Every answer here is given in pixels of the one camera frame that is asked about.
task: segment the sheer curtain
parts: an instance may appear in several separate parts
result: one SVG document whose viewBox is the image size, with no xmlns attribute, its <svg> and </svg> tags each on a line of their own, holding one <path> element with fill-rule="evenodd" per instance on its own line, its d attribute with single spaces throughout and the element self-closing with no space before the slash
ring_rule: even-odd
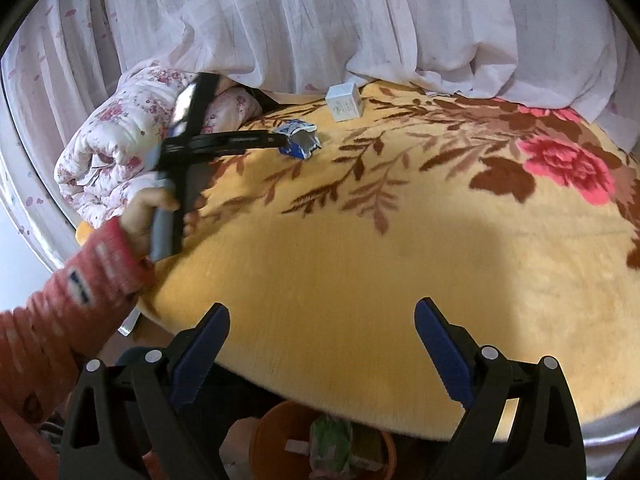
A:
<svg viewBox="0 0 640 480">
<path fill-rule="evenodd" d="M 120 76 L 108 27 L 102 0 L 40 0 L 2 56 L 2 202 L 50 270 L 78 250 L 79 222 L 53 167 Z"/>
<path fill-rule="evenodd" d="M 152 60 L 284 102 L 382 78 L 570 105 L 627 151 L 638 138 L 640 58 L 604 0 L 41 0 L 2 58 L 2 81 L 61 221 L 78 221 L 52 180 L 63 146 L 121 73 Z"/>
</svg>

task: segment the yellow blanket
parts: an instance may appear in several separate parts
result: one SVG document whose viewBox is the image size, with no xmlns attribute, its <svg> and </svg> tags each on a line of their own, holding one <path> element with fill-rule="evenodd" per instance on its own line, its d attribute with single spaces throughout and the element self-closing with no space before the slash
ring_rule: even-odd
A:
<svg viewBox="0 0 640 480">
<path fill-rule="evenodd" d="M 431 296 L 508 358 L 556 356 L 589 422 L 640 398 L 637 166 L 570 110 L 430 98 L 376 83 L 363 118 L 323 102 L 305 162 L 221 160 L 206 217 L 159 267 L 152 316 L 193 326 L 216 301 L 218 361 L 284 396 L 443 438 L 462 414 L 414 330 Z M 513 417 L 510 405 L 498 436 Z"/>
</svg>

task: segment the small white box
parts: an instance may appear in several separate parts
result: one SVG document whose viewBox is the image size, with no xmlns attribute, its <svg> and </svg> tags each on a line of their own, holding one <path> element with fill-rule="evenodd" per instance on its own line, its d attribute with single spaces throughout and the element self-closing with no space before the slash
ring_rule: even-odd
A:
<svg viewBox="0 0 640 480">
<path fill-rule="evenodd" d="M 363 103 L 356 83 L 329 87 L 325 99 L 336 122 L 362 117 Z"/>
</svg>

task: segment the blue wrapper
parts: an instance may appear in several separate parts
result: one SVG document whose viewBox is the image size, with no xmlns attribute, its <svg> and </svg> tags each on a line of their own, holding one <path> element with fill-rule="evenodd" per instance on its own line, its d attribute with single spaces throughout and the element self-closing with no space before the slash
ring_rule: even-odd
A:
<svg viewBox="0 0 640 480">
<path fill-rule="evenodd" d="M 284 134 L 289 137 L 286 146 L 279 149 L 283 155 L 294 156 L 295 158 L 307 159 L 318 148 L 321 148 L 320 140 L 315 131 L 318 127 L 315 124 L 292 119 L 284 121 L 274 129 L 275 134 Z"/>
</svg>

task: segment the child's arm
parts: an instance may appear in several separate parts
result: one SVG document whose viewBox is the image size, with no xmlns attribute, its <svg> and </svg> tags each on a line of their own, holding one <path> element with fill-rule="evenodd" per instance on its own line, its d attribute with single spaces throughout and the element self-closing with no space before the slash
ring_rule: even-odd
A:
<svg viewBox="0 0 640 480">
<path fill-rule="evenodd" d="M 26 306 L 0 313 L 0 399 L 31 424 L 46 419 L 73 389 L 150 283 L 141 263 L 156 206 L 175 210 L 162 190 L 143 190 L 121 219 L 98 229 Z M 188 219 L 193 228 L 193 216 Z"/>
</svg>

